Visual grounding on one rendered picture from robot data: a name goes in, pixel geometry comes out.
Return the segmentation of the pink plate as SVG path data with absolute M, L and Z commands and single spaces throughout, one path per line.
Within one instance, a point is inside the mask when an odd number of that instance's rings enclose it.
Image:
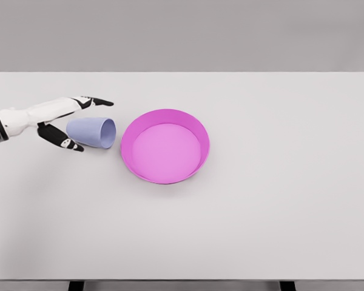
M 121 156 L 137 177 L 175 184 L 202 168 L 210 146 L 209 134 L 196 117 L 181 110 L 158 109 L 128 125 L 121 139 Z

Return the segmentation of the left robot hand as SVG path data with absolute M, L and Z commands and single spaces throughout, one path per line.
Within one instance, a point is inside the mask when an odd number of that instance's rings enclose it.
M 34 105 L 28 108 L 26 113 L 29 121 L 33 125 L 36 124 L 39 137 L 57 147 L 83 152 L 83 146 L 69 138 L 67 133 L 52 125 L 51 122 L 77 111 L 100 105 L 111 107 L 114 103 L 89 96 L 64 97 Z

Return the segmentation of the lavender cup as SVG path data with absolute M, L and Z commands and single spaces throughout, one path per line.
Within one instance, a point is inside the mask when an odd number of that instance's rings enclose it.
M 91 147 L 109 149 L 116 138 L 116 125 L 110 118 L 78 118 L 70 120 L 67 134 L 74 141 Z

